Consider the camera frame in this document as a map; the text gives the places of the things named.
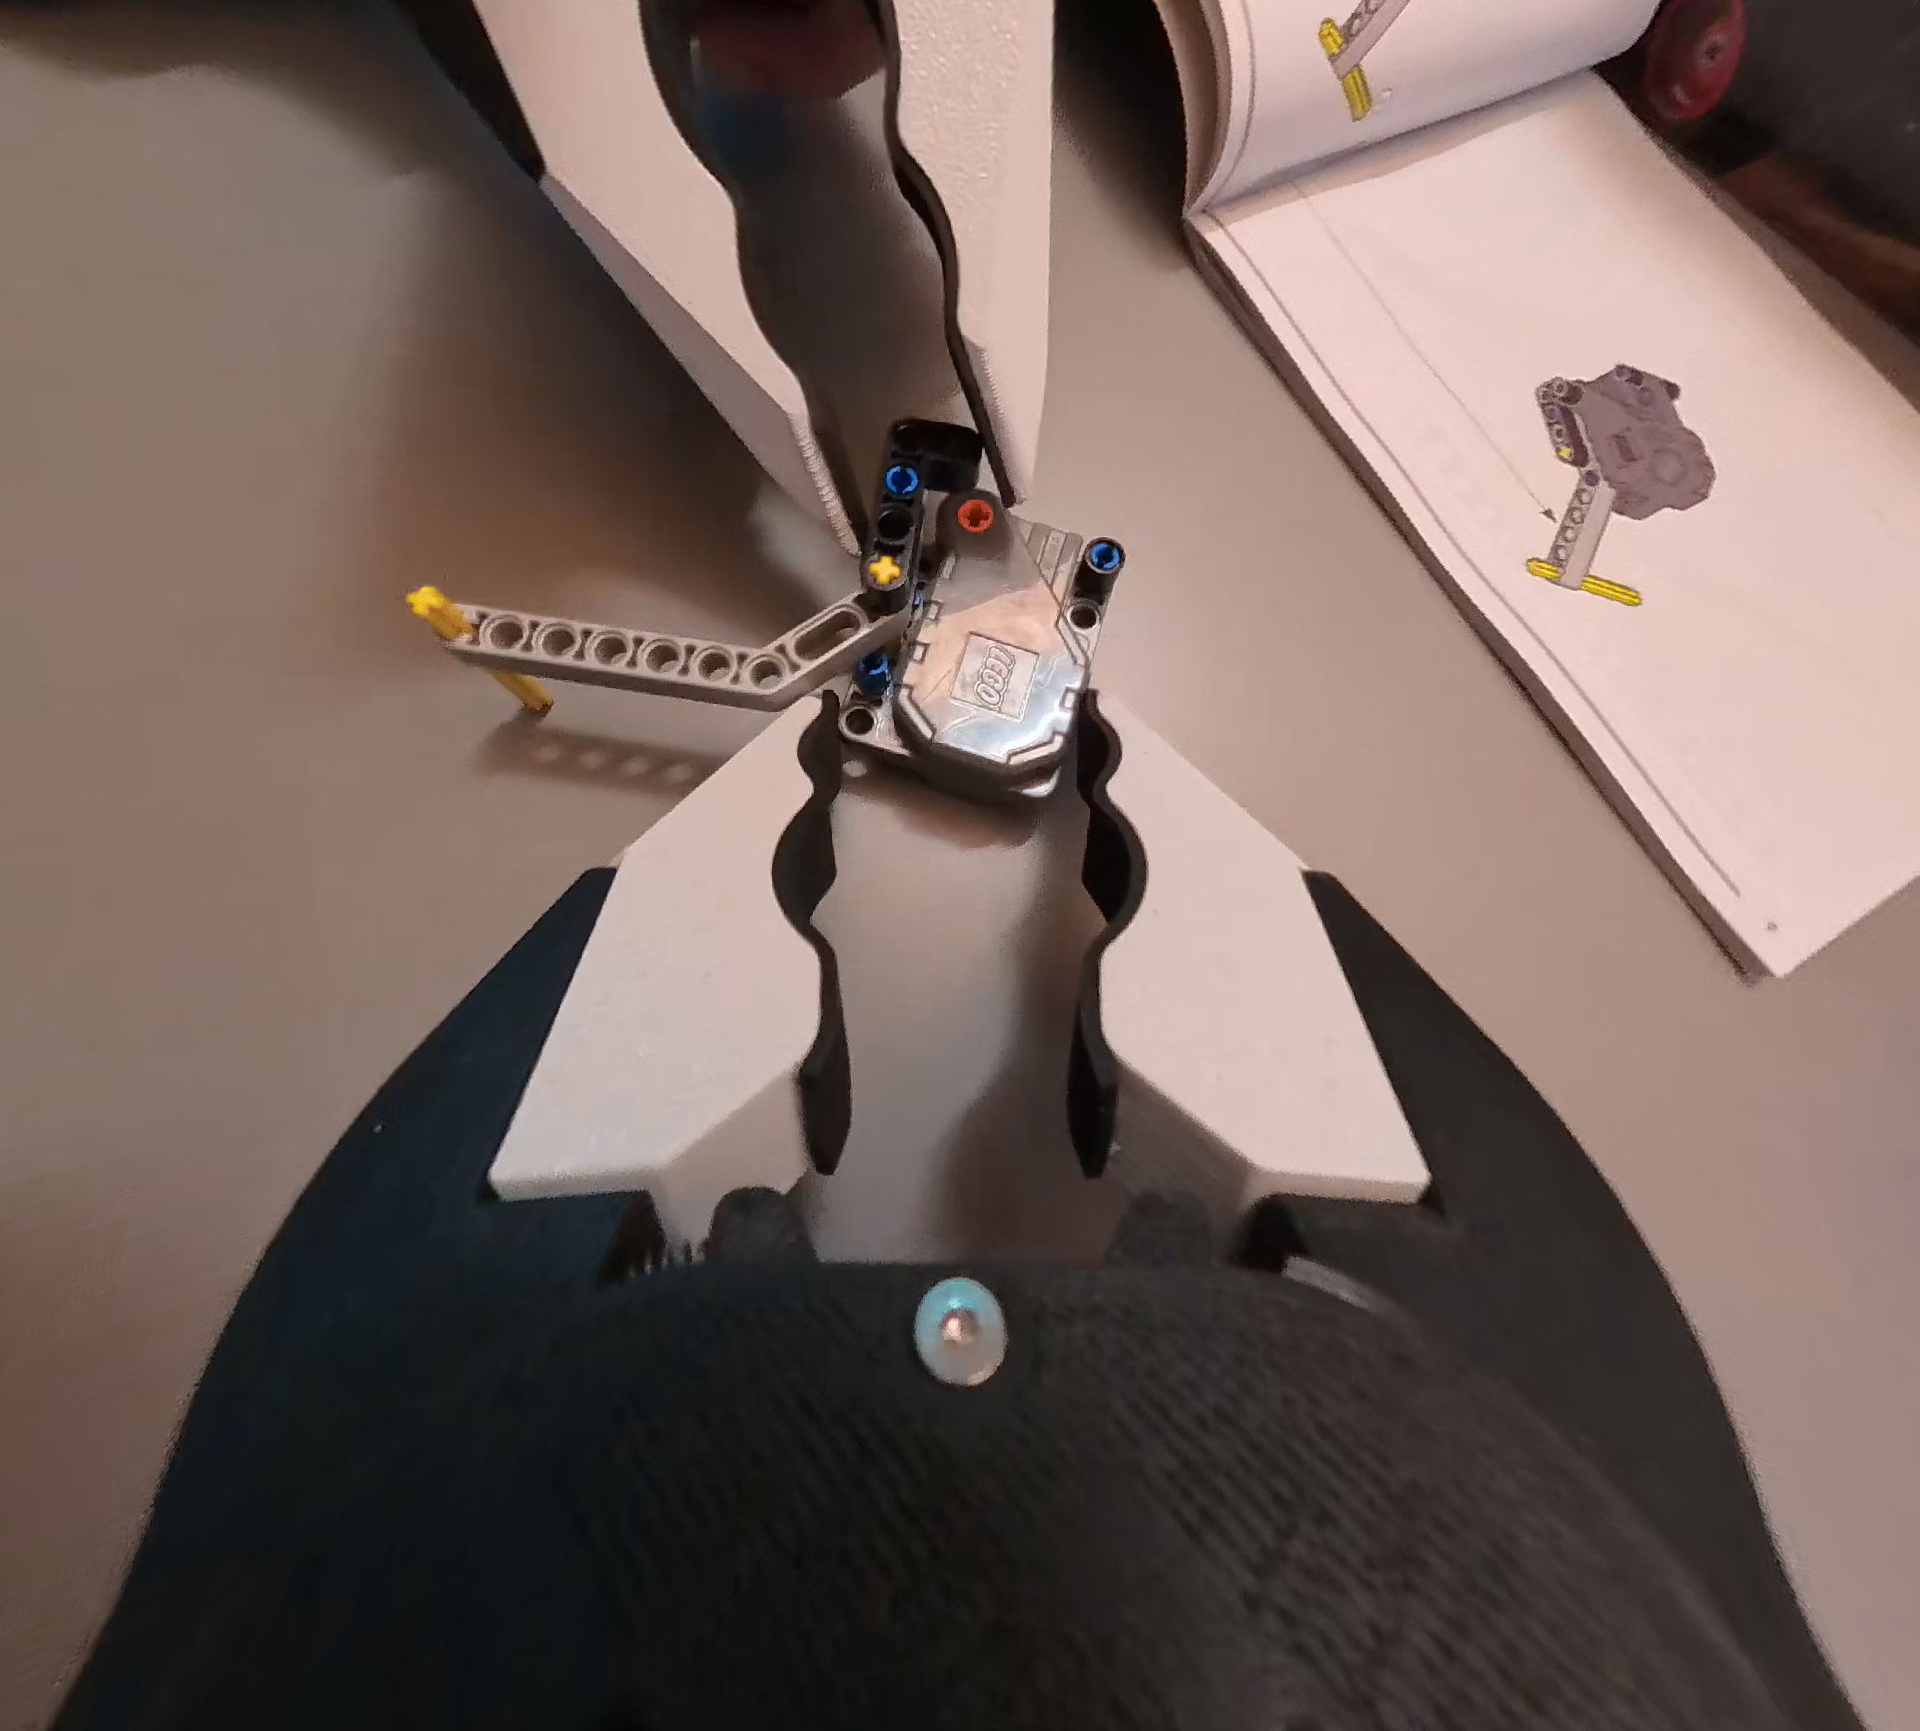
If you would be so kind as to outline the white instruction booklet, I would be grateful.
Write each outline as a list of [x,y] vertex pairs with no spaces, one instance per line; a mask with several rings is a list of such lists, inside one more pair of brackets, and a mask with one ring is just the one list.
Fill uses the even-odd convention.
[[1737,958],[1916,880],[1916,410],[1597,74],[1657,0],[1155,0],[1188,234]]

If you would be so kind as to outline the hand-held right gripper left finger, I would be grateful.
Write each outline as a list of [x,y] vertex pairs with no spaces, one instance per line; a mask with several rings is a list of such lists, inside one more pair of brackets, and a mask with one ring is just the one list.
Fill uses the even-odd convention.
[[832,1175],[851,1047],[815,912],[835,885],[838,700],[777,718],[621,855],[516,1120],[504,1201],[643,1189],[704,1241],[740,1187]]

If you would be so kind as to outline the person's left hand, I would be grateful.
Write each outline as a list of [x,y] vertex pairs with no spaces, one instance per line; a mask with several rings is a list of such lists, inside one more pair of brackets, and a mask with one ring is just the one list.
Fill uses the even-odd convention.
[[843,100],[891,57],[870,0],[697,0],[704,81],[802,105]]

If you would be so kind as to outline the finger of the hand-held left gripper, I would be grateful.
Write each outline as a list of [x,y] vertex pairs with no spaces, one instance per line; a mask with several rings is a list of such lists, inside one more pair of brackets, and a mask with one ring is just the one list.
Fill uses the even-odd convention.
[[755,315],[740,212],[700,150],[688,4],[474,0],[546,195],[765,473],[852,547],[851,461]]
[[951,364],[1005,495],[1037,475],[1050,354],[1056,0],[876,0],[884,143],[944,268]]

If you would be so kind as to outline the grey toy brick assembly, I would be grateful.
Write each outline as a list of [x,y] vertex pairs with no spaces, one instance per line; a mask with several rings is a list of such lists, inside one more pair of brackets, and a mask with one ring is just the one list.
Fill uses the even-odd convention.
[[986,439],[907,417],[884,441],[855,588],[763,646],[408,596],[532,715],[552,682],[770,715],[844,682],[840,733],[977,800],[1044,800],[1069,765],[1127,565],[1114,538],[1024,519]]

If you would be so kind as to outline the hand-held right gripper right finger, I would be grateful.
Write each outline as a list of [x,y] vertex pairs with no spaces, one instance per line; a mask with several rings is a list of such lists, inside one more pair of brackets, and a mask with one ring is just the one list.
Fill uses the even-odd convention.
[[1071,1035],[1085,1176],[1207,1208],[1421,1201],[1425,1154],[1295,854],[1101,700],[1079,791],[1103,916]]

